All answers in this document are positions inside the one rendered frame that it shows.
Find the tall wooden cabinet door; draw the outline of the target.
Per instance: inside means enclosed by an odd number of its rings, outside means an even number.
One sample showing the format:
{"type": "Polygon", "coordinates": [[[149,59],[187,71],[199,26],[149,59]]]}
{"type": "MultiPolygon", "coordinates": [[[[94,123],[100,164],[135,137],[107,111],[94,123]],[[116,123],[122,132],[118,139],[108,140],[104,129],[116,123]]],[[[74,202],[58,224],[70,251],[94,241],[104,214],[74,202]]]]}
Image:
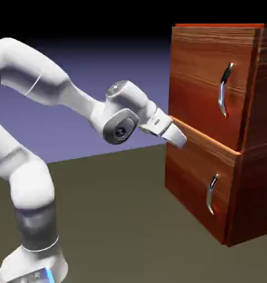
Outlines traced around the tall wooden cabinet door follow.
{"type": "Polygon", "coordinates": [[[170,115],[239,151],[262,28],[262,25],[173,27],[170,115]],[[233,68],[225,85],[228,113],[225,118],[218,107],[218,93],[229,62],[233,68]]]}

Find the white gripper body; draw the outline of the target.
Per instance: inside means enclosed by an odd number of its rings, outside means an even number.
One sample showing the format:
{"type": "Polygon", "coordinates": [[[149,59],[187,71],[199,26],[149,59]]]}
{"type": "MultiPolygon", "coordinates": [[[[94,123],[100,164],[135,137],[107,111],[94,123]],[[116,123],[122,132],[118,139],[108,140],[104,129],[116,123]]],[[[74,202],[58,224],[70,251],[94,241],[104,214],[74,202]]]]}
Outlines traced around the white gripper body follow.
{"type": "Polygon", "coordinates": [[[164,131],[161,137],[164,140],[166,140],[168,143],[170,143],[171,145],[177,148],[182,148],[187,142],[186,136],[183,134],[180,128],[174,123],[171,123],[168,126],[168,128],[164,131]]]}

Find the short wooden cabinet door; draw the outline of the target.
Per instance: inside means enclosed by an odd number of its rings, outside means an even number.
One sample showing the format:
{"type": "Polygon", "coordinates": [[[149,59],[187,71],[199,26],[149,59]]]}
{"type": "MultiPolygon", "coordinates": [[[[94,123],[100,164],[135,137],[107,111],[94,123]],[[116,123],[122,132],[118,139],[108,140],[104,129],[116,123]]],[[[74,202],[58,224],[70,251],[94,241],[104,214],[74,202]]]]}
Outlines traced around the short wooden cabinet door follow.
{"type": "Polygon", "coordinates": [[[234,174],[241,153],[174,118],[187,136],[183,148],[166,145],[165,186],[220,242],[227,237],[234,174]],[[207,188],[220,175],[212,196],[212,215],[206,206],[207,188]]]}

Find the reddish brown wooden cabinet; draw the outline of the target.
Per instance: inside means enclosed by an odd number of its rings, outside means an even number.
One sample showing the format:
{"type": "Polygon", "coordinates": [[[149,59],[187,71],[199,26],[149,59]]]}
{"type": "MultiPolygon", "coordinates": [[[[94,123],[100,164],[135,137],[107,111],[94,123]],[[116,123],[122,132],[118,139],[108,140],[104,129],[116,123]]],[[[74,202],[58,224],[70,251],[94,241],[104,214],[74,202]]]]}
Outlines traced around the reddish brown wooden cabinet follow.
{"type": "Polygon", "coordinates": [[[267,234],[267,24],[177,24],[191,26],[262,25],[249,99],[245,104],[241,157],[234,174],[226,241],[234,246],[267,234]]]}

